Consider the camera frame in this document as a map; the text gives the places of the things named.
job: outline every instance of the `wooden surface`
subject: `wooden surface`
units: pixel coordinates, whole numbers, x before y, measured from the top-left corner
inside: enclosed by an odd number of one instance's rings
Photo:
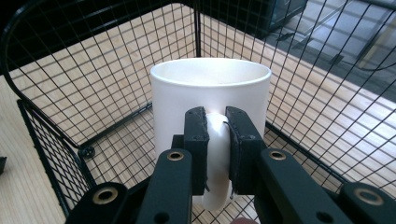
[[[396,104],[221,23],[203,21],[211,25],[203,28],[203,40],[213,43],[203,46],[204,56],[271,66],[267,116],[276,127],[347,178],[386,185],[396,195],[394,185],[387,185],[396,179]],[[149,20],[146,26],[152,26]],[[17,97],[0,78],[0,156],[8,157],[0,176],[0,223],[62,223],[63,212],[23,124]]]

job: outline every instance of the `black wire basket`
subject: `black wire basket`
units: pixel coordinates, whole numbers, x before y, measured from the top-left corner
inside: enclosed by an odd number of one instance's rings
[[[130,188],[152,174],[149,69],[192,57],[270,67],[265,144],[292,153],[323,188],[337,192],[360,181],[394,199],[395,8],[341,2],[23,6],[2,36],[2,70],[21,98],[22,117],[65,215],[97,184]],[[250,196],[218,212],[200,205],[192,212],[193,223],[259,221]]]

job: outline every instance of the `mug rim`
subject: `mug rim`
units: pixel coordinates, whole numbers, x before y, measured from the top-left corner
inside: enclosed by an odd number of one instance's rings
[[[184,82],[184,81],[177,81],[171,78],[167,77],[162,77],[158,75],[157,70],[160,69],[162,66],[166,66],[169,63],[179,63],[180,61],[236,61],[238,63],[250,63],[254,64],[257,67],[260,67],[261,69],[265,70],[263,71],[263,76],[254,78],[248,81],[241,81],[241,82],[230,82],[230,83],[215,83],[215,84],[196,84],[196,83],[191,83],[191,82]],[[171,60],[163,63],[158,63],[155,64],[154,66],[151,67],[150,69],[150,77],[153,77],[155,79],[158,79],[162,82],[166,82],[169,84],[173,85],[178,85],[178,86],[186,86],[186,87],[195,87],[195,88],[218,88],[218,87],[238,87],[238,86],[246,86],[246,85],[251,85],[251,84],[256,84],[265,81],[272,75],[272,71],[269,67],[261,64],[261,63],[254,63],[252,61],[248,60],[241,60],[241,59],[232,59],[232,58],[210,58],[210,57],[204,57],[204,58],[185,58],[185,59],[176,59],[176,60]]]

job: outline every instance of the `white mug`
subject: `white mug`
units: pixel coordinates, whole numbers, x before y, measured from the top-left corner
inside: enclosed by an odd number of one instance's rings
[[[207,210],[218,210],[230,198],[228,179],[230,135],[226,106],[247,112],[256,129],[264,133],[271,70],[259,63],[225,58],[179,59],[154,65],[150,70],[157,158],[183,134],[185,113],[197,106],[206,112],[209,143],[207,186],[194,196]]]

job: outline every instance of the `cup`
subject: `cup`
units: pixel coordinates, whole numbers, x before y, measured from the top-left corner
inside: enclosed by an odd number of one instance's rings
[[[226,106],[245,110],[264,134],[271,70],[259,63],[225,58],[189,58],[154,65],[150,70],[157,158],[172,145],[174,134],[183,134],[185,113],[197,106],[206,112],[209,143],[207,186],[194,196],[207,210],[224,207],[230,198],[228,179],[230,134]]]

